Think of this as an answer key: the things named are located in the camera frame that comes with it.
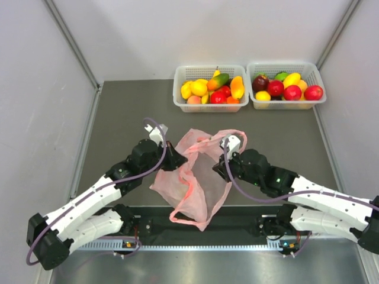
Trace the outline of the pink plastic bag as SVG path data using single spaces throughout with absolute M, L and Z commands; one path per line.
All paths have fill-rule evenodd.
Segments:
M 224 155 L 220 142 L 229 134 L 240 139 L 237 152 L 244 151 L 248 138 L 243 131 L 220 130 L 211 135 L 190 129 L 175 147 L 188 161 L 173 172 L 158 171 L 150 189 L 174 209 L 169 215 L 171 222 L 204 231 L 224 204 L 232 183 L 226 182 L 213 166 Z

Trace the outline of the yellow orange fruit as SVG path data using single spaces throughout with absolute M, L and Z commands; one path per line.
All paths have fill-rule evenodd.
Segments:
M 207 83 L 208 81 L 205 79 L 198 79 L 196 81 L 191 82 L 191 93 L 195 96 L 204 96 L 208 91 Z

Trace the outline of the green orange mango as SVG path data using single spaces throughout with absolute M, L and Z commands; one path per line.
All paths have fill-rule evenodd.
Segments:
M 215 91 L 221 88 L 228 82 L 229 77 L 230 77 L 229 74 L 221 73 L 218 76 L 211 78 L 207 83 L 208 90 Z

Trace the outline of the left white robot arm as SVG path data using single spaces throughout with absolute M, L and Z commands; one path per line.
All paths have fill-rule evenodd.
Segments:
M 134 220 L 125 206 L 117 205 L 102 215 L 97 212 L 139 187 L 145 176 L 157 170 L 172 172 L 187 161 L 168 141 L 139 141 L 126 159 L 113 165 L 84 193 L 47 215 L 30 217 L 27 264 L 52 270 L 88 242 L 117 232 L 131 233 Z

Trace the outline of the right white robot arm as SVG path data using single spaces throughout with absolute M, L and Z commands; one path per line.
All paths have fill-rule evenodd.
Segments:
M 276 220 L 281 233 L 331 234 L 378 254 L 378 198 L 358 198 L 318 185 L 296 172 L 270 165 L 254 149 L 222 154 L 213 170 L 227 182 L 240 179 L 259 187 L 270 201 L 285 201 Z

